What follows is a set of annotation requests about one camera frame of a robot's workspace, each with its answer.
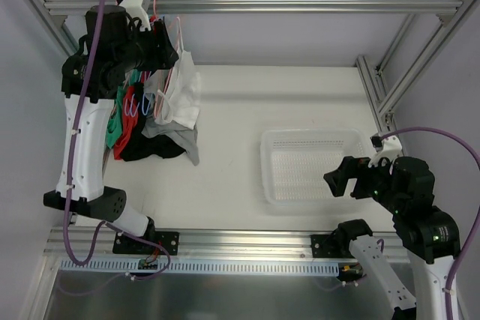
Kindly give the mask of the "white tank top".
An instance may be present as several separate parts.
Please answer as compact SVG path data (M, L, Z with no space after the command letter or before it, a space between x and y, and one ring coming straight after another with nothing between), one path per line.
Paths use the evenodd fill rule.
M176 122L187 129L194 129L200 113L201 77L191 53L183 46L178 49L166 91L157 90L157 108L154 122L166 125Z

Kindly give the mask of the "grey tank top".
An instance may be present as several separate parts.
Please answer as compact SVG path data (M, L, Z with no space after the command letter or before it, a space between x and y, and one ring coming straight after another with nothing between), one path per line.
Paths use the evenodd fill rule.
M162 79L162 72L160 70L153 73L145 81L144 93L152 93L156 96L158 87L157 83L159 79L161 80L161 85L163 85L164 80ZM154 136L158 135L167 135L177 145L181 146L185 150L184 154L186 154L194 166L199 165L200 155L196 144L198 136L198 131L196 128L190 130L174 121L166 125L156 124L154 120L154 107L151 108L150 113L146 117L147 120L142 131L142 135L146 136L147 138L153 138Z

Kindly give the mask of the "black tank top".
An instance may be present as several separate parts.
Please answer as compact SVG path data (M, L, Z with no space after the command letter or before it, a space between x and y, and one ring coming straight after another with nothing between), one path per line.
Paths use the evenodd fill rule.
M154 136L153 138L147 138L146 136L141 134L139 136L139 140L134 143L130 152L128 152L125 156L127 160L123 161L130 162L141 160L152 155L156 155L163 159L171 159L178 157L183 153L185 153L185 150L181 146L177 145L167 135L158 135Z

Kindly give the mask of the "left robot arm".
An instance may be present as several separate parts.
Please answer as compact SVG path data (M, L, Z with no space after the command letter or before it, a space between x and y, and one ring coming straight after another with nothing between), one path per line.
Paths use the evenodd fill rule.
M107 123L127 72L165 70L178 56L164 23L151 23L140 5L94 6L85 17L87 33L61 69L64 159L58 183L43 203L112 223L131 234L130 245L138 253L149 253L156 244L153 220L127 204L124 190L104 186Z

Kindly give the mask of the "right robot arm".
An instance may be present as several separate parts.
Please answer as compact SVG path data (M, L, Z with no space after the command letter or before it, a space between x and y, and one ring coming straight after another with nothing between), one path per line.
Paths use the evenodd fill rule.
M365 220L340 223L330 244L361 265L381 319L458 319L455 279L449 271L461 252L460 233L454 219L433 204L434 174L414 157L383 158L375 166L370 161L345 157L323 178L334 197L343 196L348 181L355 180L351 197L371 198L391 213L407 251L415 291L401 282Z

